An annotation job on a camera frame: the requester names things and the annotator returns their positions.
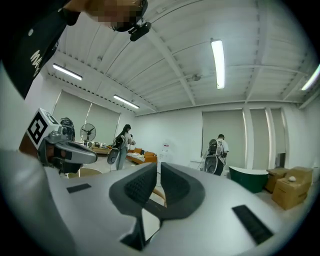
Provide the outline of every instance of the sofa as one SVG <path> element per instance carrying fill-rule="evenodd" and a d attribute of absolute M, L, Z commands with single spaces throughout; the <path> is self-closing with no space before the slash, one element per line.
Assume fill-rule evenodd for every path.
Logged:
<path fill-rule="evenodd" d="M 144 153 L 144 157 L 141 157 L 141 152 L 142 148 L 135 148 L 133 150 L 129 150 L 126 155 L 126 158 L 139 165 L 144 163 L 157 163 L 157 154 L 146 151 Z"/>

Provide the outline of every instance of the camera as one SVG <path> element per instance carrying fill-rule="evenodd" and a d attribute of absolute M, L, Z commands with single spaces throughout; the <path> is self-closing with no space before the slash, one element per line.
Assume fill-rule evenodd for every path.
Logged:
<path fill-rule="evenodd" d="M 145 34 L 147 34 L 151 29 L 151 23 L 146 22 L 142 25 L 135 26 L 132 30 L 130 30 L 128 33 L 131 35 L 130 40 L 132 42 L 137 41 L 141 37 L 143 37 Z"/>

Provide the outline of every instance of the floor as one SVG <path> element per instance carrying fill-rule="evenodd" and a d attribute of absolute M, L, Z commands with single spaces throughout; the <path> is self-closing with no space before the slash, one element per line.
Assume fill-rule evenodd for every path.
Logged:
<path fill-rule="evenodd" d="M 123 169 L 128 169 L 131 166 L 135 166 L 135 165 L 136 165 L 135 163 L 126 159 L 124 166 L 123 166 Z M 103 156 L 98 157 L 98 160 L 95 163 L 85 164 L 84 167 L 92 168 L 92 169 L 98 170 L 102 173 L 108 173 L 108 172 L 115 171 L 115 166 L 114 165 L 110 166 L 107 163 L 107 158 L 103 157 Z M 221 176 L 225 177 L 226 179 L 230 178 L 228 171 L 223 171 Z M 160 191 L 161 193 L 165 194 L 164 190 L 160 184 L 160 177 L 161 177 L 161 175 L 158 173 L 156 189 L 158 191 Z M 283 219 L 284 223 L 286 223 L 286 222 L 294 221 L 299 216 L 301 216 L 301 214 L 306 209 L 309 208 L 309 206 L 313 203 L 314 198 L 317 196 L 317 191 L 318 191 L 319 185 L 320 185 L 320 182 L 313 184 L 311 186 L 311 188 L 309 189 L 308 196 L 305 199 L 305 201 L 303 203 L 295 206 L 294 208 L 289 209 L 289 210 L 283 210 L 276 202 L 274 202 L 272 200 L 272 195 L 265 190 L 263 190 L 260 193 L 255 194 L 255 195 L 257 197 L 259 197 L 261 200 L 263 200 L 265 203 L 267 203 L 269 206 L 271 206 L 279 214 L 279 216 Z M 161 197 L 159 197 L 158 195 L 152 193 L 150 198 L 152 200 L 154 200 L 155 202 L 157 202 L 158 204 L 164 205 L 164 200 Z M 153 216 L 149 212 L 145 211 L 144 209 L 142 210 L 142 217 L 143 217 L 145 237 L 146 237 L 146 239 L 148 239 L 155 232 L 157 232 L 157 230 L 160 227 L 160 222 L 155 216 Z"/>

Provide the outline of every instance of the black shirt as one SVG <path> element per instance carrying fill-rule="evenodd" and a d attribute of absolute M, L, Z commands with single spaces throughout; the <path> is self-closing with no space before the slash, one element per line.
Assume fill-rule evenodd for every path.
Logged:
<path fill-rule="evenodd" d="M 56 52 L 64 29 L 74 25 L 80 13 L 63 9 L 69 0 L 44 0 L 40 5 L 13 2 L 17 5 L 11 7 L 17 20 L 6 27 L 9 40 L 2 48 L 3 65 L 25 99 L 33 80 Z"/>

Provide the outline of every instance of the white shirt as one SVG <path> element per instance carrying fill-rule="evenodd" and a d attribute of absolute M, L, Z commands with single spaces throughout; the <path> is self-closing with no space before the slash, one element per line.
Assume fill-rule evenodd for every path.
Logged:
<path fill-rule="evenodd" d="M 216 141 L 218 142 L 218 147 L 220 147 L 222 153 L 229 152 L 228 144 L 224 139 L 218 138 Z"/>
<path fill-rule="evenodd" d="M 125 146 L 128 148 L 129 147 L 129 144 L 133 145 L 132 143 L 132 137 L 130 135 L 130 133 L 126 132 L 124 134 L 124 142 L 125 142 Z"/>

